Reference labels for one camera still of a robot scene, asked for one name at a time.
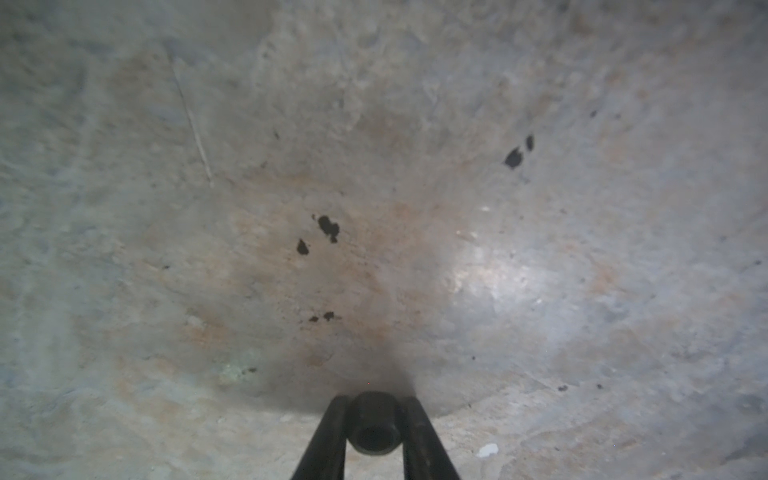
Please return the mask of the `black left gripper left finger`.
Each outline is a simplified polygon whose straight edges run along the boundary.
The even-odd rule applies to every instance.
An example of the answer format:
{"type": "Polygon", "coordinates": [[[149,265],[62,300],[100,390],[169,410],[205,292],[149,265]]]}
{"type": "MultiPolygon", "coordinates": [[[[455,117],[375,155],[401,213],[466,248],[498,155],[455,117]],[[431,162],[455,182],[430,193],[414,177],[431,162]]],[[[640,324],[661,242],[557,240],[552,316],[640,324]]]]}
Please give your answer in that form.
{"type": "Polygon", "coordinates": [[[343,480],[346,416],[351,398],[336,396],[328,405],[296,467],[292,480],[343,480]]]}

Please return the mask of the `black hex nut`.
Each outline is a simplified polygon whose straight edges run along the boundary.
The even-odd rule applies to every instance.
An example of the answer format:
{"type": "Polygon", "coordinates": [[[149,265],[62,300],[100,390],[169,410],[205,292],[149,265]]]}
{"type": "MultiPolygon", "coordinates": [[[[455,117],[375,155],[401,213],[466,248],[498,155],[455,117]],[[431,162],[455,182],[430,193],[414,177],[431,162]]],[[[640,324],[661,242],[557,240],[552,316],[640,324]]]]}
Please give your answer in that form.
{"type": "Polygon", "coordinates": [[[355,397],[347,411],[347,440],[359,453],[383,456],[402,442],[400,407],[391,394],[367,391],[355,397]]]}

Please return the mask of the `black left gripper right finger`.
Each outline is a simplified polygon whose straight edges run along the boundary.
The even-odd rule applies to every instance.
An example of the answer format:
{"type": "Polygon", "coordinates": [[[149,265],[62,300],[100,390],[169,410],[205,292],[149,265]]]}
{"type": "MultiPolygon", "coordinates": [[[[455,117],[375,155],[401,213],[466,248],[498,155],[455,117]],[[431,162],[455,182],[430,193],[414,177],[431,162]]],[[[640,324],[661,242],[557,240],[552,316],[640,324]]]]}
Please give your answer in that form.
{"type": "Polygon", "coordinates": [[[421,402],[415,397],[400,401],[405,480],[459,480],[440,438],[421,402]]]}

